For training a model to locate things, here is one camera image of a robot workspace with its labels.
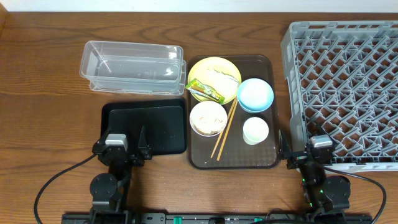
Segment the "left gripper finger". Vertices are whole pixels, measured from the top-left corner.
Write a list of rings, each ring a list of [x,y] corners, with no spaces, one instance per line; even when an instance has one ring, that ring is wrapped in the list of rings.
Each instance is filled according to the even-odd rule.
[[[108,135],[110,134],[110,131],[111,131],[111,127],[108,126],[108,128],[100,136],[100,138],[98,140],[99,144],[104,144],[106,142],[106,139],[107,139]]]
[[[147,138],[146,138],[146,127],[143,126],[141,128],[141,133],[139,136],[139,142],[138,142],[138,149],[140,150],[141,153],[150,153],[150,147],[149,144],[147,143]]]

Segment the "pale green cup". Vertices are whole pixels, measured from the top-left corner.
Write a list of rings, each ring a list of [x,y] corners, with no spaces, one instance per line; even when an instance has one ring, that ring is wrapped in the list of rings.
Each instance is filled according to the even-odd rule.
[[[247,119],[243,124],[243,139],[248,145],[263,142],[269,135],[268,124],[258,117]]]

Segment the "light blue bowl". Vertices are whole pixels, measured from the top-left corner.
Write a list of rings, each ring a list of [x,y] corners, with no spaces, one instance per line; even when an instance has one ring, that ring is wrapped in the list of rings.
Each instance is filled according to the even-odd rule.
[[[274,91],[266,81],[259,78],[250,78],[240,84],[237,99],[244,111],[260,113],[273,104]]]

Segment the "wooden chopstick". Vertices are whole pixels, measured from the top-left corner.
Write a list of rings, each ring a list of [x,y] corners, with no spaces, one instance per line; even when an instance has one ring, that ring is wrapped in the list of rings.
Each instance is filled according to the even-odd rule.
[[[227,140],[227,137],[228,137],[228,134],[229,134],[229,130],[230,130],[231,124],[233,122],[233,118],[234,118],[234,114],[235,114],[235,111],[236,111],[237,104],[238,104],[238,99],[235,98],[234,101],[233,101],[233,104],[231,105],[229,113],[228,113],[228,124],[227,124],[226,129],[224,130],[223,140],[221,142],[220,150],[219,150],[219,153],[218,153],[218,156],[217,156],[217,161],[220,161],[220,159],[221,159],[221,156],[222,156],[222,153],[223,153],[223,149],[224,149],[224,145],[226,144],[226,140]]]
[[[235,97],[234,100],[233,100],[233,102],[232,102],[232,105],[231,105],[231,107],[230,107],[230,109],[229,109],[229,111],[228,111],[227,122],[228,122],[228,120],[229,120],[229,118],[230,118],[230,116],[231,116],[232,110],[233,110],[233,108],[235,107],[236,102],[237,102],[237,98]],[[218,148],[218,144],[219,144],[219,142],[220,142],[220,140],[221,140],[221,137],[222,137],[222,135],[223,135],[224,129],[223,129],[223,130],[219,133],[219,135],[218,135],[218,139],[217,139],[217,141],[216,141],[216,143],[215,143],[215,146],[214,146],[214,148],[213,148],[213,151],[212,151],[212,153],[211,153],[210,158],[213,158],[213,156],[214,156],[214,154],[215,154],[215,152],[216,152],[216,150],[217,150],[217,148]]]

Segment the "pink bowl with rice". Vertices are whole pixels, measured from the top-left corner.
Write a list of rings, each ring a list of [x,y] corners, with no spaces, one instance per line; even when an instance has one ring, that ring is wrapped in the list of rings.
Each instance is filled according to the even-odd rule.
[[[189,122],[197,134],[204,137],[216,136],[226,127],[226,110],[214,101],[203,101],[195,105],[189,116]]]

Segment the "green snack wrapper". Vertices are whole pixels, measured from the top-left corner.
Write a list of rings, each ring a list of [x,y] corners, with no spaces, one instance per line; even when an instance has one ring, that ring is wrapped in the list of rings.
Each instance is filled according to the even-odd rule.
[[[185,86],[185,88],[188,89],[193,94],[204,97],[208,100],[215,101],[219,104],[222,104],[225,99],[225,97],[219,94],[213,87],[203,84],[196,78],[194,78],[191,82],[189,82]]]

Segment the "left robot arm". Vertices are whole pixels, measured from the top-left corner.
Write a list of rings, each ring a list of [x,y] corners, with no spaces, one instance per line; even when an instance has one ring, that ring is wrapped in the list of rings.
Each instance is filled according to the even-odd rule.
[[[90,184],[93,196],[89,223],[140,223],[141,218],[127,206],[132,168],[152,159],[146,128],[141,128],[138,145],[129,147],[125,134],[112,134],[108,128],[93,145],[93,154],[108,167]]]

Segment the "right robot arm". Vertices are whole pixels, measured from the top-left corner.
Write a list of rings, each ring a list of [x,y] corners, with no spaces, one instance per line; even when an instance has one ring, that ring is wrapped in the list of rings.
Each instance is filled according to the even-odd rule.
[[[333,158],[336,142],[317,126],[317,134],[302,151],[291,151],[282,131],[279,132],[278,159],[287,161],[287,169],[298,169],[302,175],[305,200],[312,211],[306,219],[313,222],[320,215],[342,212],[349,208],[351,183],[342,175],[326,176],[324,163]]]

